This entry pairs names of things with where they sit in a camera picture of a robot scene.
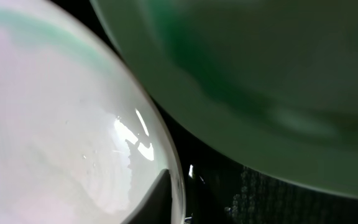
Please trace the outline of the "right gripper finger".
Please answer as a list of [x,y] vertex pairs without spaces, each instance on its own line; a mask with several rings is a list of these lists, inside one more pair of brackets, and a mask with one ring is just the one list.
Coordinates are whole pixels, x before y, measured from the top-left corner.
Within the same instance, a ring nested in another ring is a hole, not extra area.
[[163,169],[145,197],[122,224],[169,224],[172,215],[172,183],[168,169]]

